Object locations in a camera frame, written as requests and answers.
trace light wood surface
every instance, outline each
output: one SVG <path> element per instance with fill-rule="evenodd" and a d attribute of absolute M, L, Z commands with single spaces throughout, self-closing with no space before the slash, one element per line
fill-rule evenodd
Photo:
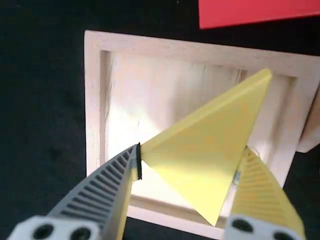
<path fill-rule="evenodd" d="M 297 147 L 298 152 L 306 153 L 320 144 L 320 89 L 314 98 L 309 117 Z"/>
<path fill-rule="evenodd" d="M 268 67 L 274 78 L 248 145 L 284 185 L 319 84 L 319 57 L 94 31 L 85 32 L 84 51 L 87 174 Z M 209 226 L 146 164 L 142 174 L 128 216 L 221 238 L 223 224 Z M 235 191 L 230 186 L 218 223 Z"/>

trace screw hole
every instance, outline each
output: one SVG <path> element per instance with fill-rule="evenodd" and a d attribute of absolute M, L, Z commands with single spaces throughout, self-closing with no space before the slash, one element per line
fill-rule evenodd
<path fill-rule="evenodd" d="M 90 235 L 91 231 L 88 228 L 81 227 L 71 234 L 71 240 L 88 240 Z"/>
<path fill-rule="evenodd" d="M 250 223 L 243 219 L 236 219 L 232 222 L 232 226 L 242 232 L 247 232 L 247 233 L 253 233 L 254 228 L 251 226 Z"/>
<path fill-rule="evenodd" d="M 289 234 L 283 232 L 283 231 L 277 231 L 273 234 L 273 238 L 275 240 L 295 240 L 292 236 Z"/>
<path fill-rule="evenodd" d="M 36 240 L 46 239 L 51 235 L 53 230 L 54 226 L 52 226 L 51 224 L 41 225 L 33 232 L 33 238 Z"/>

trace black background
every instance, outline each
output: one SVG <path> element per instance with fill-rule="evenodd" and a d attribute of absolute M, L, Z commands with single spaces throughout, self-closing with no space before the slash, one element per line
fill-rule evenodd
<path fill-rule="evenodd" d="M 45 215 L 86 175 L 84 31 L 320 55 L 320 17 L 199 30 L 196 0 L 0 3 L 0 238 Z M 284 190 L 320 234 L 320 147 L 297 153 Z M 203 239 L 129 218 L 124 239 Z"/>

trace red object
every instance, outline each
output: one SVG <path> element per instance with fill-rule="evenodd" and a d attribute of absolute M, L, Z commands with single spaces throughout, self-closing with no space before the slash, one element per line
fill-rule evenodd
<path fill-rule="evenodd" d="M 201 29 L 320 15 L 320 0 L 199 0 Z"/>

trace yellow triangular block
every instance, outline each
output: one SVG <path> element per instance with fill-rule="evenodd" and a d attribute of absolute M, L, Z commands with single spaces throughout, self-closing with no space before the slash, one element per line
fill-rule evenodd
<path fill-rule="evenodd" d="M 271 78 L 261 70 L 141 146 L 141 158 L 213 226 Z"/>

